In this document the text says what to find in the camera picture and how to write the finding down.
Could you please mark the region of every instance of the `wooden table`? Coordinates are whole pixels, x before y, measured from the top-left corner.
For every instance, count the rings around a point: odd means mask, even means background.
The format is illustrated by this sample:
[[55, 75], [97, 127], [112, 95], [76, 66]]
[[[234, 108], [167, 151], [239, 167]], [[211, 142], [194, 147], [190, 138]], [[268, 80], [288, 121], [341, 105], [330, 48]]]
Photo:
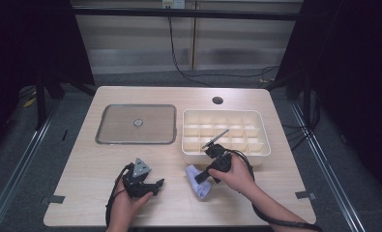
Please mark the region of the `wooden table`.
[[[213, 97], [222, 97], [214, 104]], [[101, 145], [95, 137], [103, 111], [109, 104], [173, 104], [177, 109], [177, 136], [169, 145]], [[47, 226], [105, 226], [105, 205], [122, 168], [136, 158], [152, 167], [145, 183], [165, 178], [156, 197], [141, 209], [132, 226], [250, 226], [267, 225], [253, 212], [250, 202], [224, 183], [215, 184], [199, 200], [191, 190], [183, 160], [182, 124], [186, 109], [256, 110], [268, 135], [272, 154], [254, 167], [256, 183], [279, 203], [315, 223], [297, 165], [283, 133], [270, 94], [257, 89], [101, 87], [73, 146], [54, 195], [65, 196], [62, 204], [51, 203], [44, 217]]]

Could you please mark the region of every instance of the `gray tray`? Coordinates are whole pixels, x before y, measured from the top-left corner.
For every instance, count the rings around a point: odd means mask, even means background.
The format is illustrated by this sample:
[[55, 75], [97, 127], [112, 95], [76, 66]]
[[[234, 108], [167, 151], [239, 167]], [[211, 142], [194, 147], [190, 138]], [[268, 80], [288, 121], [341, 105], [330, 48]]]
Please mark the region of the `gray tray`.
[[172, 104], [111, 104], [103, 111], [99, 144], [170, 144], [176, 137]]

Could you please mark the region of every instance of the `gray carpet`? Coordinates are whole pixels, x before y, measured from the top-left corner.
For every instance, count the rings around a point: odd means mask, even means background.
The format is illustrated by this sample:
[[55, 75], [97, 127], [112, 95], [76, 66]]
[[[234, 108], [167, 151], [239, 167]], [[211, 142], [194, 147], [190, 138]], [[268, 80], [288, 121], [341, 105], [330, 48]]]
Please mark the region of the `gray carpet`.
[[[214, 87], [256, 88], [260, 85], [260, 76], [236, 77], [220, 75], [260, 74], [258, 70], [247, 71], [204, 71], [195, 73], [214, 73], [219, 75], [190, 77]], [[273, 72], [265, 74], [269, 80]], [[208, 87], [183, 78], [177, 72], [153, 72], [132, 74], [109, 74], [96, 76], [97, 86], [194, 86]], [[65, 86], [66, 96], [61, 101], [41, 146], [35, 155], [15, 198], [3, 218], [0, 231], [104, 231], [104, 228], [50, 228], [43, 224], [47, 209], [41, 204], [44, 196], [51, 195], [56, 188], [73, 144], [82, 126], [92, 97], [80, 93], [73, 87]], [[291, 101], [284, 94], [284, 88], [271, 92], [281, 123], [291, 147], [295, 147], [303, 134], [294, 126], [298, 123], [294, 117]], [[0, 144], [0, 192], [14, 171], [33, 134], [37, 112], [35, 105], [29, 108], [18, 107], [12, 117], [10, 129]], [[382, 189], [363, 168], [351, 144], [344, 144], [341, 133], [321, 107], [321, 120], [315, 129], [315, 135], [321, 144], [331, 166], [336, 171], [343, 188], [361, 217], [367, 231], [382, 231]], [[304, 140], [293, 150], [307, 191], [314, 192], [312, 200], [317, 216], [317, 224], [324, 231], [351, 231], [341, 210], [323, 176], [312, 151]], [[179, 228], [141, 229], [140, 231], [176, 231]], [[181, 231], [269, 231], [269, 228], [197, 228]]]

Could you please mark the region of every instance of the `white plastic bin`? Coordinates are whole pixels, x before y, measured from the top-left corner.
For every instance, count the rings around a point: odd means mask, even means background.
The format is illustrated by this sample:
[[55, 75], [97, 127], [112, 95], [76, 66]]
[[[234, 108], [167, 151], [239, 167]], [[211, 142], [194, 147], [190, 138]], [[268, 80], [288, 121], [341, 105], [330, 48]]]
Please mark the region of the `white plastic bin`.
[[229, 129], [215, 143], [244, 153], [251, 165], [261, 164], [270, 154], [269, 140], [262, 117], [253, 110], [184, 111], [182, 150], [188, 164], [210, 164], [212, 160], [202, 147]]

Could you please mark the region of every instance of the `wire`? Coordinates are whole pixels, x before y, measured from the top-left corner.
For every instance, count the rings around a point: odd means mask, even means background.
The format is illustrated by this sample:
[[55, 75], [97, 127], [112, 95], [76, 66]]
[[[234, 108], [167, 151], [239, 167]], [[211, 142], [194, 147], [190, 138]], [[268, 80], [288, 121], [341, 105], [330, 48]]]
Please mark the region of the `wire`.
[[119, 191], [118, 193], [115, 194], [115, 190], [118, 188], [118, 183], [119, 183], [120, 181], [122, 181], [122, 177], [123, 177], [123, 175], [124, 175], [124, 172], [125, 172], [126, 170], [128, 170], [131, 166], [133, 166], [133, 163], [130, 163], [130, 164], [126, 165], [126, 166], [124, 167], [124, 169], [122, 169], [121, 173], [118, 175], [118, 177], [117, 177], [116, 180], [115, 180], [115, 184], [114, 184], [114, 187], [113, 187], [113, 189], [112, 189], [111, 195], [109, 196], [108, 203], [105, 205], [105, 207], [106, 207], [106, 212], [105, 212], [106, 228], [108, 228], [108, 226], [109, 226], [109, 222], [110, 222], [110, 220], [111, 220], [112, 205], [113, 205], [113, 202], [114, 202], [114, 200], [115, 200], [115, 197], [116, 197], [119, 193], [121, 193], [121, 192], [124, 191], [124, 190], [122, 190], [122, 191]]
[[281, 124], [282, 127], [285, 127], [285, 128], [292, 128], [292, 129], [302, 129], [304, 127], [302, 126], [291, 126], [291, 125], [286, 125], [286, 124]]
[[[289, 135], [295, 134], [295, 133], [297, 133], [297, 132], [300, 132], [300, 131], [302, 131], [302, 130], [294, 130], [294, 131], [291, 132], [291, 133], [287, 133], [287, 134], [286, 134], [286, 137], [289, 136]], [[289, 138], [288, 141], [295, 140], [295, 139], [300, 138], [300, 137], [302, 137], [302, 136], [303, 136], [303, 135], [300, 133], [299, 136], [296, 135], [296, 136], [293, 137], [293, 138]]]
[[284, 78], [276, 79], [272, 84], [266, 86], [264, 89], [266, 89], [266, 90], [268, 90], [270, 92], [270, 91], [280, 87], [281, 85], [285, 84], [285, 82], [287, 82], [289, 79], [295, 77], [299, 73], [300, 73], [299, 71], [295, 71], [293, 73], [288, 74]]
[[290, 150], [293, 152], [300, 144], [303, 143], [303, 141], [305, 141], [307, 138], [309, 138], [310, 136], [313, 135], [313, 131], [316, 129], [316, 126], [317, 124], [319, 123], [320, 121], [320, 98], [318, 97], [318, 95], [316, 95], [316, 98], [315, 98], [316, 102], [315, 102], [315, 106], [314, 106], [314, 109], [313, 109], [313, 113], [312, 113], [312, 120], [311, 120], [311, 123], [310, 125], [308, 125], [307, 127], [303, 127], [304, 129], [305, 128], [308, 128], [309, 129], [309, 133], [306, 134], [306, 136], [304, 138], [302, 138], [296, 145], [294, 145]]
[[178, 62], [177, 62], [177, 59], [176, 59], [175, 46], [174, 46], [174, 43], [173, 43], [172, 19], [171, 19], [171, 17], [168, 18], [168, 22], [169, 22], [169, 35], [170, 35], [170, 45], [171, 45], [171, 53], [172, 53], [173, 64], [175, 66], [175, 69], [181, 74], [181, 76], [183, 78], [189, 80], [189, 81], [196, 82], [196, 83], [208, 86], [208, 87], [213, 87], [210, 84], [207, 84], [207, 83], [195, 80], [195, 79], [191, 79], [190, 77], [200, 77], [200, 76], [230, 76], [230, 77], [251, 78], [251, 77], [261, 76], [261, 78], [259, 79], [259, 85], [257, 87], [257, 88], [260, 88], [261, 85], [265, 82], [264, 74], [268, 73], [271, 70], [276, 69], [276, 68], [279, 67], [279, 66], [269, 66], [269, 67], [266, 67], [266, 68], [262, 69], [261, 73], [250, 74], [250, 75], [222, 74], [222, 73], [220, 73], [220, 74], [210, 74], [210, 73], [205, 73], [205, 74], [187, 74], [187, 73], [184, 73], [184, 72], [182, 72], [179, 69]]
[[[251, 175], [251, 177], [254, 179], [254, 174], [253, 174], [253, 167], [250, 165], [248, 158], [246, 157], [245, 154], [243, 154], [240, 151], [237, 150], [228, 150], [228, 152], [232, 152], [236, 154], [238, 157], [240, 157], [247, 165], [248, 171]], [[296, 222], [296, 221], [286, 221], [286, 220], [280, 220], [280, 219], [275, 219], [272, 217], [268, 217], [262, 212], [257, 209], [257, 207], [253, 204], [251, 204], [253, 207], [254, 212], [257, 214], [258, 217], [263, 219], [264, 221], [267, 221], [268, 223], [274, 224], [274, 225], [280, 225], [280, 226], [285, 226], [285, 227], [294, 227], [294, 228], [304, 228], [304, 229], [309, 229], [309, 230], [314, 230], [314, 231], [323, 231], [323, 229], [315, 224], [309, 224], [309, 223], [304, 223], [304, 222]]]

